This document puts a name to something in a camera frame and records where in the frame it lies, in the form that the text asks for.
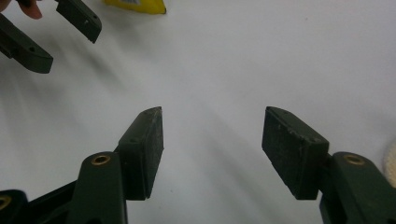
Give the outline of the yellow food packet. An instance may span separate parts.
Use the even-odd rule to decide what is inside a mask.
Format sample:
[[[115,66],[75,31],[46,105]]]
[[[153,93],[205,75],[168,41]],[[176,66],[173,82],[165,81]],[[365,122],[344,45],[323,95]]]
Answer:
[[[103,0],[109,6],[147,14],[165,14],[163,0]]]

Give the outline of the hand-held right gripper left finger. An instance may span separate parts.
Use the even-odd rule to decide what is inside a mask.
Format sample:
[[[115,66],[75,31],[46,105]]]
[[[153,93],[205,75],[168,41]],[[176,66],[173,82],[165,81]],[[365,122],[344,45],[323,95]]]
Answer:
[[[128,201],[151,195],[163,154],[163,111],[141,112],[112,152],[81,164],[66,224],[128,224]]]

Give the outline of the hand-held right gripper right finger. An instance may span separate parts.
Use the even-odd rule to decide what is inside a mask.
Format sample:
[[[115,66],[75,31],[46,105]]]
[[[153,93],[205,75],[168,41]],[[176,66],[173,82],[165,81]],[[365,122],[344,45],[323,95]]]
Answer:
[[[368,159],[330,143],[289,111],[265,108],[262,150],[297,200],[322,195],[324,224],[396,224],[396,189]]]

